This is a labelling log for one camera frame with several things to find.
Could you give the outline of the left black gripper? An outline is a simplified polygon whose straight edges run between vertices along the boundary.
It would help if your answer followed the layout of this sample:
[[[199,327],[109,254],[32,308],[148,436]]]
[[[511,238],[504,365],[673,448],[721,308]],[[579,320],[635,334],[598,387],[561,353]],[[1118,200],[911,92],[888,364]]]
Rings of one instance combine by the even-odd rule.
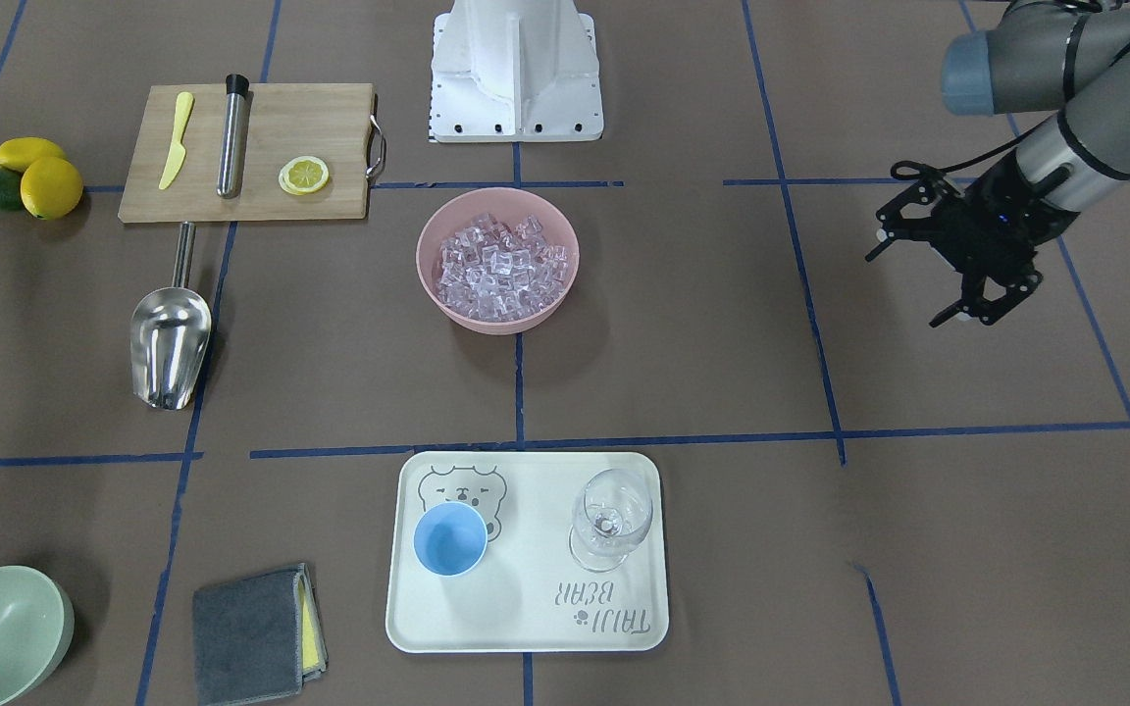
[[[924,244],[960,274],[958,299],[929,326],[963,316],[996,325],[1044,281],[1033,264],[1037,247],[1070,227],[1070,211],[1050,204],[1048,197],[1071,178],[1071,166],[1059,164],[1029,178],[1016,157],[1003,157],[964,191],[942,169],[929,167],[924,175],[876,210],[878,245],[864,261],[898,242]]]

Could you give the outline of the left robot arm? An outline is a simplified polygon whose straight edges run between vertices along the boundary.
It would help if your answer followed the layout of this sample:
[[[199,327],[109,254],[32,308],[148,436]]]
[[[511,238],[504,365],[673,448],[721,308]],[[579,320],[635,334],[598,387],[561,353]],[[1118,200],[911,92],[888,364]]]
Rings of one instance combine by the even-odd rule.
[[[906,188],[876,211],[869,258],[924,242],[960,274],[930,326],[996,325],[1042,282],[1040,247],[1130,180],[1130,1],[1012,1],[991,30],[951,41],[941,90],[954,115],[1046,117],[985,152],[968,188],[950,167],[893,164]]]

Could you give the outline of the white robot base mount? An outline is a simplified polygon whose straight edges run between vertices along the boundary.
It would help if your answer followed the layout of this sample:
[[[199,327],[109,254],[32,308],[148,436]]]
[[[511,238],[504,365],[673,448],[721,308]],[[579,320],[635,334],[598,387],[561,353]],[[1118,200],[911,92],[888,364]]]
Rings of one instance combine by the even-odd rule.
[[[434,19],[432,52],[432,142],[605,134],[596,24],[573,1],[457,1]]]

